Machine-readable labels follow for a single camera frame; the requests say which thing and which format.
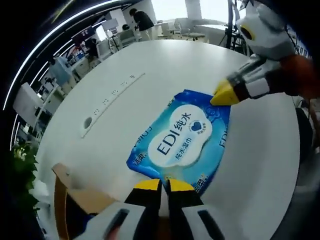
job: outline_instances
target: window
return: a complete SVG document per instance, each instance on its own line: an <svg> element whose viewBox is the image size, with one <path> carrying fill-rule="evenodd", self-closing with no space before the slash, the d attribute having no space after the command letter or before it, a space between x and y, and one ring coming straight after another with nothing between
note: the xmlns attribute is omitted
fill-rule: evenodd
<svg viewBox="0 0 320 240"><path fill-rule="evenodd" d="M240 8L241 2L237 2L237 8ZM201 15L203 19L212 19L228 23L229 11L228 0L200 0ZM246 16L246 10L240 11L240 18ZM235 24L235 14L233 13L233 24Z"/></svg>
<svg viewBox="0 0 320 240"><path fill-rule="evenodd" d="M103 40L107 39L106 32L105 32L104 28L101 25L98 26L98 28L95 30L95 32L98 35L98 38L99 38L100 42L102 42Z"/></svg>
<svg viewBox="0 0 320 240"><path fill-rule="evenodd" d="M185 0L151 0L155 18L159 20L171 20L187 18Z"/></svg>

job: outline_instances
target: blue heart logo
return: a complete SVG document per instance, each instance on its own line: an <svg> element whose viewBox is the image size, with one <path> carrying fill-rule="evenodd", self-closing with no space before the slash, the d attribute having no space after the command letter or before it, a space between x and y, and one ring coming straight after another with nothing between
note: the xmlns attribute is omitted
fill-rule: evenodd
<svg viewBox="0 0 320 240"><path fill-rule="evenodd" d="M191 127L191 130L192 130L192 131L198 131L198 130L200 130L200 129L201 129L201 123L198 122L198 121L195 121L195 122L193 123L193 126Z"/></svg>

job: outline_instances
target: power outlet strip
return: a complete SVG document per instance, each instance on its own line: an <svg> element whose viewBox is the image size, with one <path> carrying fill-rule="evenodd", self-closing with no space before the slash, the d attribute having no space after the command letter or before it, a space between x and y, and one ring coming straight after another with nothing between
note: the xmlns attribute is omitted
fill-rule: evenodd
<svg viewBox="0 0 320 240"><path fill-rule="evenodd" d="M116 98L119 97L120 94L122 94L128 87L130 87L131 84L133 84L145 74L146 73L143 72L141 74L132 74L126 77L117 89L114 89L113 91L111 91L111 93L106 94L106 97L101 100L99 106L95 107L93 111L88 114L88 117L84 120L80 128L81 138L84 138L86 136L86 134L90 131L98 118L105 112L110 104L112 104L112 102L116 100Z"/></svg>

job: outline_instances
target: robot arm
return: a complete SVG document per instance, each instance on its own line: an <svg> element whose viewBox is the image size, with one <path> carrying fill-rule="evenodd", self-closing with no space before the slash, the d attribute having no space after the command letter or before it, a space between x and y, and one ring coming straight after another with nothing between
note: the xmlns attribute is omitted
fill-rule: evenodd
<svg viewBox="0 0 320 240"><path fill-rule="evenodd" d="M233 105L279 92L297 95L301 82L306 82L306 69L307 79L317 82L315 87L320 92L311 61L295 55L294 44L285 31L286 24L275 12L260 4L255 13L236 24L254 54L219 83L211 104Z"/></svg>

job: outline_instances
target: person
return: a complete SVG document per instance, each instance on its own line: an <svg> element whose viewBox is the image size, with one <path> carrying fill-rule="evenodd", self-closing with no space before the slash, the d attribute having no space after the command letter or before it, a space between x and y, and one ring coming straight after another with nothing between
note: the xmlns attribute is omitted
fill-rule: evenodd
<svg viewBox="0 0 320 240"><path fill-rule="evenodd" d="M88 49L88 54L92 58L98 58L97 40L95 38L89 38L85 41L85 47Z"/></svg>
<svg viewBox="0 0 320 240"><path fill-rule="evenodd" d="M148 14L144 11L138 11L136 8L130 9L129 14L136 22L137 26L135 26L135 29L139 29L142 40L153 40L153 27L155 25Z"/></svg>
<svg viewBox="0 0 320 240"><path fill-rule="evenodd" d="M56 79L56 83L62 88L62 91L68 95L77 83L71 70L67 67L67 60L58 56L50 58L48 62L50 64L49 73Z"/></svg>

